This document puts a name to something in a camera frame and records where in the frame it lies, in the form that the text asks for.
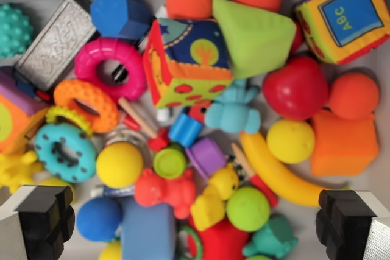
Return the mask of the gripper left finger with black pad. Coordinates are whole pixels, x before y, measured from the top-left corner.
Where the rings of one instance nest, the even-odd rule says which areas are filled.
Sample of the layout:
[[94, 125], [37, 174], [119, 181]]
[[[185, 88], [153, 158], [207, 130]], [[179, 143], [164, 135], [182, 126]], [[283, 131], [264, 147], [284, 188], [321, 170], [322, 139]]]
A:
[[1, 259], [59, 259], [75, 226], [69, 186], [24, 185], [1, 205]]

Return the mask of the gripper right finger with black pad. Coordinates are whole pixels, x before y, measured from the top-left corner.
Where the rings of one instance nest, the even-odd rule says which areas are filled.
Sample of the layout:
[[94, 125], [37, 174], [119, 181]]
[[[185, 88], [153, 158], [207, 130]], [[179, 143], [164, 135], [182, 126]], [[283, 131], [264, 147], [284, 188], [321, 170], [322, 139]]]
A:
[[389, 209], [369, 191], [323, 190], [316, 234], [329, 259], [389, 259]]

